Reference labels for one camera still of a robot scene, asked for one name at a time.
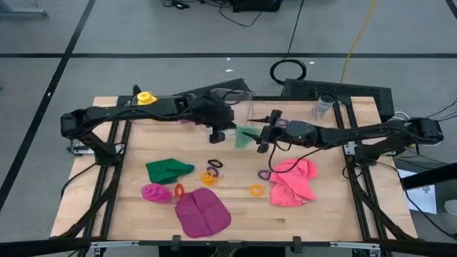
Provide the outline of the yellow water bottle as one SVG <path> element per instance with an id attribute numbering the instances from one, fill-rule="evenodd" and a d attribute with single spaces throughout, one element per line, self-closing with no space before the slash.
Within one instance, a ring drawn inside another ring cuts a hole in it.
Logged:
<path id="1" fill-rule="evenodd" d="M 140 106 L 149 105 L 156 102 L 158 99 L 149 91 L 142 91 L 136 95 L 137 104 Z"/>

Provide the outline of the clear printed plastic cup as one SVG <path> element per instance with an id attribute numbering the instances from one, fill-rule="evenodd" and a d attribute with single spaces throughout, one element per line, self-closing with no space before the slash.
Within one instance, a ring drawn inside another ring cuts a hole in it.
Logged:
<path id="1" fill-rule="evenodd" d="M 320 119 L 323 115 L 333 107 L 336 97 L 330 94 L 319 96 L 316 104 L 312 109 L 312 115 L 315 119 Z"/>

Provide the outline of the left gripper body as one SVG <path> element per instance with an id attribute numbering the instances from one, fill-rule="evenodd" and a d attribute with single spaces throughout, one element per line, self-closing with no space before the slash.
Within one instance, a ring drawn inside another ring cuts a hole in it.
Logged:
<path id="1" fill-rule="evenodd" d="M 221 143 L 225 140 L 227 129 L 235 129 L 234 110 L 226 104 L 211 107 L 208 110 L 208 125 L 212 128 L 209 136 L 210 143 Z"/>

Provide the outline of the silver frame bracket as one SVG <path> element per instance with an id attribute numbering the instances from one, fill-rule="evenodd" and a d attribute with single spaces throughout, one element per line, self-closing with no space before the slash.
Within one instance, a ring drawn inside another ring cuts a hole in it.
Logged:
<path id="1" fill-rule="evenodd" d="M 330 247 L 334 248 L 351 248 L 351 249 L 363 249 L 363 250 L 380 250 L 380 246 L 376 243 L 361 243 L 361 242 L 343 242 L 343 241 L 336 241 L 330 242 Z"/>
<path id="2" fill-rule="evenodd" d="M 139 246 L 139 241 L 97 241 L 92 242 L 90 248 L 114 248 L 114 247 L 128 247 Z"/>

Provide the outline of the magenta towel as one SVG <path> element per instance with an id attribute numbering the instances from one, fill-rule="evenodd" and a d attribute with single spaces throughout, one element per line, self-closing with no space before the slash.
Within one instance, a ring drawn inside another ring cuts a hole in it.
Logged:
<path id="1" fill-rule="evenodd" d="M 218 196 L 207 188 L 185 193 L 175 207 L 184 234 L 190 238 L 209 237 L 228 228 L 231 214 Z"/>

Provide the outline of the light green towel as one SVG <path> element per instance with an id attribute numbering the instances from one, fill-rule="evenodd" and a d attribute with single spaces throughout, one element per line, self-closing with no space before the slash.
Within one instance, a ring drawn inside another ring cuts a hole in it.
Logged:
<path id="1" fill-rule="evenodd" d="M 252 126 L 237 126 L 236 127 L 236 139 L 235 139 L 235 147 L 238 149 L 246 148 L 253 139 L 246 135 L 246 133 L 250 133 L 256 136 L 259 136 L 261 133 L 261 129 L 255 128 Z"/>

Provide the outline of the white paper sheet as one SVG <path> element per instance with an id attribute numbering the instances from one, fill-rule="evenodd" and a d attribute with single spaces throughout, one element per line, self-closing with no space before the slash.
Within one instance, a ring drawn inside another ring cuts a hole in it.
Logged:
<path id="1" fill-rule="evenodd" d="M 408 207 L 412 211 L 417 211 L 419 207 L 425 213 L 437 214 L 436 190 L 434 185 L 422 186 L 406 190 L 411 199 Z"/>

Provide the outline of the grey metal table foot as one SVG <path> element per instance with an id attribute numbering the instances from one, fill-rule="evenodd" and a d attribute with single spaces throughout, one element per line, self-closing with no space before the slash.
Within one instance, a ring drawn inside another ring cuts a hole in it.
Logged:
<path id="1" fill-rule="evenodd" d="M 9 6 L 4 0 L 0 0 L 0 16 L 48 16 L 44 9 L 35 8 L 14 8 Z"/>

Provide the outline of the black beam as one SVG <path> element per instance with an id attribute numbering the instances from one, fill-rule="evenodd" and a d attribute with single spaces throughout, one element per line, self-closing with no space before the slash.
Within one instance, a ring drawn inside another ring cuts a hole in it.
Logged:
<path id="1" fill-rule="evenodd" d="M 429 171 L 416 173 L 400 179 L 403 189 L 409 190 L 422 186 L 430 186 L 436 183 L 457 179 L 457 163 L 442 166 Z"/>

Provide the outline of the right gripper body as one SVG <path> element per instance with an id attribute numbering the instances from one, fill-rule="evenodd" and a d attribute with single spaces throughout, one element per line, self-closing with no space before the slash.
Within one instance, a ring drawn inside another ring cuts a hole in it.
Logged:
<path id="1" fill-rule="evenodd" d="M 279 128 L 275 126 L 276 120 L 281 118 L 282 111 L 274 109 L 271 111 L 269 116 L 274 118 L 273 124 L 266 124 L 262 130 L 260 136 L 267 140 L 267 143 L 259 144 L 257 148 L 258 153 L 266 153 L 268 151 L 268 146 L 270 143 L 275 143 L 276 140 L 282 138 L 286 130 L 284 128 Z"/>

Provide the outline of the coral pink towel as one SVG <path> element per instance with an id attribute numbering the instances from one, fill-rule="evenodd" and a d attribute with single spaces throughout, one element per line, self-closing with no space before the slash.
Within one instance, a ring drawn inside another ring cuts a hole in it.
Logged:
<path id="1" fill-rule="evenodd" d="M 308 159 L 302 159 L 288 172 L 273 172 L 269 181 L 273 183 L 270 190 L 271 204 L 283 207 L 302 206 L 308 201 L 315 201 L 316 194 L 310 187 L 310 180 L 316 178 L 316 164 Z"/>

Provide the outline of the hot pink water bottle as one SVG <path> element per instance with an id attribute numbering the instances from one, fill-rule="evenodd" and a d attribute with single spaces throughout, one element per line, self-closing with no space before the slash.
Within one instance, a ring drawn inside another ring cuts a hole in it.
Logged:
<path id="1" fill-rule="evenodd" d="M 141 188 L 144 199 L 154 203 L 171 203 L 173 195 L 169 189 L 161 184 L 150 183 Z"/>

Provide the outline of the black floor device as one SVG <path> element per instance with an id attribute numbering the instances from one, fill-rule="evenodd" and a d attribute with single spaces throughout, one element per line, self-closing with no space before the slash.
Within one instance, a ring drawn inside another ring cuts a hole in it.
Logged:
<path id="1" fill-rule="evenodd" d="M 267 11 L 276 12 L 283 0 L 231 0 L 233 12 Z"/>

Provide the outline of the black aluminium table frame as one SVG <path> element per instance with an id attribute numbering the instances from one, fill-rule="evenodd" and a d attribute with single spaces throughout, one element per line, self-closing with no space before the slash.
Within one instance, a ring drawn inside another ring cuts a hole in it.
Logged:
<path id="1" fill-rule="evenodd" d="M 130 96 L 98 97 L 93 106 L 128 106 Z M 375 102 L 366 97 L 344 96 L 323 117 L 322 127 L 351 129 L 381 124 Z M 173 235 L 181 236 L 183 246 L 223 246 L 244 248 L 292 247 L 300 236 L 302 246 L 329 246 L 330 242 L 376 243 L 384 251 L 428 257 L 457 257 L 457 244 L 419 240 L 403 197 L 403 187 L 393 162 L 380 155 L 373 165 L 360 164 L 354 147 L 382 141 L 373 138 L 319 151 L 289 143 L 270 144 L 266 153 L 258 153 L 252 141 L 246 148 L 235 147 L 236 137 L 210 143 L 212 128 L 204 125 L 159 121 L 141 125 L 130 121 L 107 121 L 92 132 L 112 143 L 120 154 L 105 182 L 88 175 L 64 193 L 51 237 L 40 241 L 0 243 L 0 257 L 30 257 L 90 248 L 97 241 L 139 241 L 142 245 L 170 246 Z M 179 176 L 165 186 L 173 195 L 171 203 L 154 203 L 141 195 L 150 184 L 146 164 L 174 158 L 194 165 L 192 173 Z M 302 206 L 271 204 L 273 183 L 261 180 L 262 170 L 284 173 L 300 160 L 313 161 L 318 169 L 310 180 L 315 201 Z M 219 182 L 206 186 L 201 174 L 207 161 L 223 163 Z M 190 238 L 184 234 L 175 207 L 177 183 L 185 193 L 199 188 L 213 191 L 231 214 L 231 224 L 209 237 Z M 261 184 L 265 194 L 252 196 L 251 185 Z"/>

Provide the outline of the black floor plate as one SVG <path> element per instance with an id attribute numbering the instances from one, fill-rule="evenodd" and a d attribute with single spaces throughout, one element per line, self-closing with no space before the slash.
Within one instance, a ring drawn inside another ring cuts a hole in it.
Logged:
<path id="1" fill-rule="evenodd" d="M 213 84 L 210 86 L 204 86 L 204 87 L 197 88 L 197 89 L 191 89 L 189 91 L 177 93 L 176 96 L 186 95 L 186 94 L 192 94 L 194 96 L 201 96 L 201 95 L 207 94 L 208 92 L 211 92 L 214 89 L 228 89 L 228 90 L 235 89 L 235 90 L 247 91 L 247 92 L 253 93 L 253 91 L 245 83 L 244 79 L 239 78 L 239 79 L 233 79 L 230 81 L 221 82 L 218 84 Z"/>
<path id="2" fill-rule="evenodd" d="M 338 84 L 323 81 L 286 79 L 282 96 L 317 100 L 321 95 L 373 97 L 382 122 L 394 116 L 392 91 L 390 88 Z"/>

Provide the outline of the dark green towel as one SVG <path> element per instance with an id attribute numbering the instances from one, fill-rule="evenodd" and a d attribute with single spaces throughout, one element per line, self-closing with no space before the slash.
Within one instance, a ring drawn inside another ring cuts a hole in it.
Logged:
<path id="1" fill-rule="evenodd" d="M 179 176 L 192 173 L 194 169 L 194 165 L 183 163 L 174 158 L 146 164 L 150 182 L 161 185 L 176 183 Z"/>

